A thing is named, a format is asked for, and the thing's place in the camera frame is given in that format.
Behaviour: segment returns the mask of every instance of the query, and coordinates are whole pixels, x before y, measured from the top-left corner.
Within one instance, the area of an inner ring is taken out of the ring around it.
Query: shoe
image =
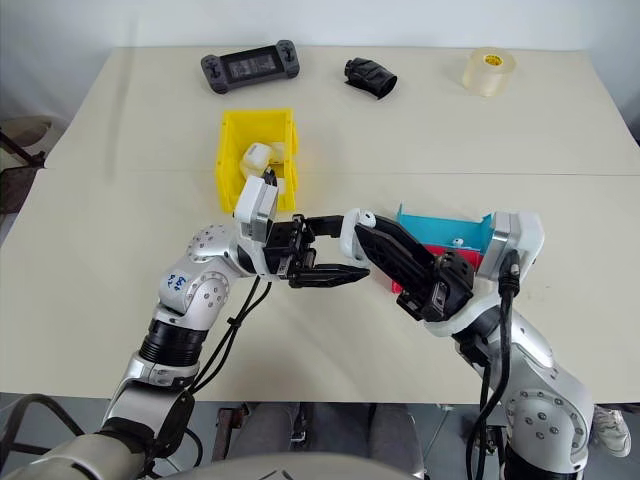
[[[593,432],[596,442],[614,457],[626,457],[631,452],[631,433],[619,410],[596,405]]]

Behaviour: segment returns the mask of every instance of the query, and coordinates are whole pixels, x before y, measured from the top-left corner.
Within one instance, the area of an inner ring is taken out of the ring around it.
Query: black cable
[[[259,283],[260,283],[260,277],[256,275],[256,279],[253,281],[253,285],[251,285],[251,290],[249,291],[249,295],[247,295],[247,299],[244,301],[244,304],[242,305],[240,312],[238,312],[239,317],[244,315],[245,310],[247,309],[247,306],[249,305],[249,303],[251,303],[251,300],[253,300],[253,296],[256,293]]]
[[[209,384],[209,382],[211,382],[211,380],[213,380],[216,377],[216,375],[220,373],[220,370],[222,370],[222,367],[224,367],[224,364],[227,361],[227,358],[229,358],[229,353],[231,353],[231,347],[233,347],[233,341],[235,340],[236,334],[238,333],[237,328],[235,327],[231,327],[231,328],[233,329],[233,332],[231,333],[231,337],[229,338],[229,342],[227,343],[227,348],[225,348],[224,353],[222,354],[220,363],[215,368],[215,370],[211,372],[211,375],[209,375],[205,380],[203,380],[201,383],[199,383],[193,388],[192,393],[195,394],[200,390],[202,390],[204,387],[206,387]]]
[[[189,435],[191,437],[191,440],[193,440],[193,442],[196,444],[196,449],[198,450],[198,456],[196,457],[196,461],[193,464],[193,468],[196,468],[200,466],[200,462],[202,462],[202,452],[203,452],[202,442],[200,441],[200,437],[198,437],[198,435],[196,435],[196,433],[193,430],[185,428],[184,433]]]
[[[12,452],[29,453],[31,455],[44,455],[49,450],[51,449],[28,443],[13,442],[13,445],[11,445]]]
[[[262,295],[260,295],[258,297],[258,299],[253,302],[251,304],[251,306],[247,309],[246,312],[244,312],[244,316],[242,317],[242,320],[244,320],[245,318],[247,318],[247,316],[249,316],[249,314],[251,313],[251,310],[253,310],[254,308],[256,308],[258,305],[260,305],[260,303],[267,298],[267,295],[269,295],[269,292],[271,291],[271,282],[267,283],[266,288],[264,289],[264,292],[262,292]]]
[[[18,400],[13,407],[13,410],[9,414],[9,418],[7,418],[7,423],[5,424],[5,428],[0,438],[0,472],[2,472],[2,468],[4,467],[9,453],[13,450],[14,441],[18,434],[18,430],[20,429],[20,425],[22,425],[22,420],[24,419],[27,407],[32,403],[39,403],[48,408],[62,421],[62,423],[66,425],[69,430],[71,430],[74,435],[77,436],[84,434],[84,431],[78,426],[73,418],[71,418],[67,411],[53,398],[40,393],[25,395]]]
[[[245,320],[245,318],[247,318],[249,313],[251,313],[251,311],[254,308],[260,305],[260,303],[267,297],[267,295],[271,291],[271,282],[269,282],[267,283],[267,286],[264,289],[264,292],[262,292],[262,295],[260,295],[260,297],[258,297],[258,299],[255,302],[249,305],[249,302],[253,299],[253,295],[256,292],[256,288],[259,282],[260,282],[260,277],[256,277],[256,280],[253,282],[253,286],[251,287],[251,291],[249,292],[249,295],[247,296],[247,299],[245,300],[244,305],[242,305],[240,312],[238,312],[238,315],[235,318],[230,318],[228,320],[230,324],[229,329],[222,337],[222,340],[220,340],[220,342],[216,346],[216,349],[211,355],[211,357],[209,357],[209,360],[207,361],[207,364],[205,365],[205,367],[198,374],[195,381],[189,388],[189,391],[192,394],[195,394],[200,390],[202,390],[209,382],[211,382],[211,380],[215,378],[216,375],[218,375],[218,373],[220,373],[220,370],[222,370],[222,367],[224,367],[224,364],[227,361],[227,358],[229,357],[229,354],[231,352],[231,347],[233,346],[233,342],[236,338],[238,330],[242,326],[242,322]],[[204,374],[209,370],[209,368],[211,367],[213,362],[216,360],[216,358],[218,357],[223,347],[225,347],[225,350],[222,355],[222,358],[220,359],[220,363],[206,379],[202,380],[202,378],[204,377]]]
[[[471,456],[473,454],[473,445],[475,439],[478,436],[481,425],[487,421],[487,418],[496,407],[500,398],[504,394],[509,383],[509,373],[511,370],[511,306],[513,305],[514,292],[506,290],[502,294],[502,301],[500,302],[500,381],[498,386],[491,395],[491,398],[480,411],[476,422],[473,424],[471,435],[467,440],[466,449],[466,467],[467,467],[467,479],[473,480],[473,473],[471,471]]]
[[[198,375],[196,376],[195,380],[191,384],[191,387],[189,387],[189,391],[191,393],[193,393],[193,389],[198,385],[198,383],[200,383],[200,380],[202,380],[202,377],[206,375],[207,370],[209,370],[213,362],[215,362],[216,358],[218,357],[218,354],[220,353],[220,350],[222,350],[222,347],[224,347],[224,344],[227,342],[229,336],[231,335],[231,332],[233,332],[233,327],[229,327],[227,329],[224,336],[216,346],[216,349],[213,351],[213,353],[209,357],[209,360],[207,360],[207,363],[205,364],[205,366],[202,367],[202,370],[200,370],[200,373],[198,373]]]
[[[260,283],[260,277],[256,275],[256,278],[253,281],[253,285],[251,286],[251,290],[249,290],[249,294],[247,295],[247,298],[245,299],[244,304],[242,305],[242,308],[238,312],[238,315],[236,316],[236,318],[241,318],[241,317],[243,317],[245,315],[245,310],[247,309],[249,303],[253,299],[253,296],[256,293],[256,289],[258,288],[258,284],[259,283]],[[193,390],[198,385],[200,380],[202,380],[202,377],[204,377],[205,374],[207,373],[207,371],[211,368],[211,365],[213,364],[213,362],[217,358],[218,354],[220,353],[220,350],[222,350],[222,347],[224,346],[224,344],[226,343],[227,339],[231,335],[232,330],[233,330],[233,327],[230,327],[227,330],[227,332],[224,334],[224,336],[222,337],[222,339],[220,340],[220,342],[216,346],[216,349],[214,350],[214,352],[211,354],[211,356],[207,360],[207,363],[205,364],[205,366],[202,367],[202,370],[200,370],[200,372],[196,376],[195,380],[191,384],[191,387],[189,388],[189,391],[191,393],[193,393]]]
[[[489,396],[489,384],[491,383],[491,365],[487,364],[482,373],[482,389],[480,390],[480,411],[487,404]],[[486,420],[480,425],[480,450],[478,451],[478,468],[476,469],[476,478],[481,479],[484,476],[484,466],[487,459],[487,422]]]

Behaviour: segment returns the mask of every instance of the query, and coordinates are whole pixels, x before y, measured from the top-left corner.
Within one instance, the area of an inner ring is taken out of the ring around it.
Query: yellow plastic crate
[[[298,136],[290,108],[224,112],[215,168],[220,206],[225,212],[234,210],[246,181],[240,171],[240,161],[254,142],[284,143],[284,163],[272,165],[276,176],[285,181],[284,193],[278,195],[278,210],[294,210],[298,173],[293,156],[298,151]]]

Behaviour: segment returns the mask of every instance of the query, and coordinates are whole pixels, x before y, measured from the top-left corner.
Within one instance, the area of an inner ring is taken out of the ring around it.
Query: red object
[[[441,247],[439,245],[425,245],[424,248],[429,250],[429,252],[433,255],[442,255],[447,250],[453,250],[458,255],[460,255],[465,260],[467,260],[467,262],[471,264],[471,266],[476,272],[478,271],[478,268],[480,268],[480,264],[482,263],[482,259],[484,258],[484,255],[474,250],[447,248],[447,247]],[[402,286],[398,285],[396,282],[391,282],[391,292],[392,293],[402,292]]]

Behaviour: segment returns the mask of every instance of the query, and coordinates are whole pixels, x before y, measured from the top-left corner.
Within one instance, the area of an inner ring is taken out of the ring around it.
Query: table
[[[225,109],[292,107],[301,173],[640,173],[640,152],[584,52],[516,51],[503,95],[460,79],[470,50],[299,48],[297,78],[218,95],[200,59],[233,48],[116,49],[48,168],[210,170]],[[398,75],[376,101],[350,58]]]
[[[163,271],[198,228],[230,221],[211,172],[222,110],[292,106],[302,213],[539,212],[545,247],[515,308],[598,402],[640,398],[640,258],[627,247],[640,240],[640,154],[584,54],[516,52],[504,96],[481,99],[446,76],[466,51],[305,48],[299,78],[226,96],[199,76],[214,51],[110,57],[0,249],[0,391],[109,397]],[[335,66],[356,55],[397,73],[396,90],[375,101],[342,85]],[[317,248],[341,258],[335,241]],[[204,355],[249,284],[235,285]],[[198,397],[475,403],[479,386],[453,341],[403,313],[374,272],[331,290],[276,285]]]
[[[367,205],[478,219],[499,205],[536,210],[544,250],[515,302],[559,362],[598,401],[640,398],[633,381],[640,178],[307,174],[309,215]],[[211,175],[45,170],[0,250],[0,389],[108,397],[139,347],[162,272],[199,226],[227,218]],[[335,241],[318,245],[340,259]],[[236,283],[206,343],[208,354],[250,280]],[[450,339],[431,336],[394,303],[379,272],[330,290],[277,284],[240,331],[230,361],[201,399],[477,401],[479,378]]]

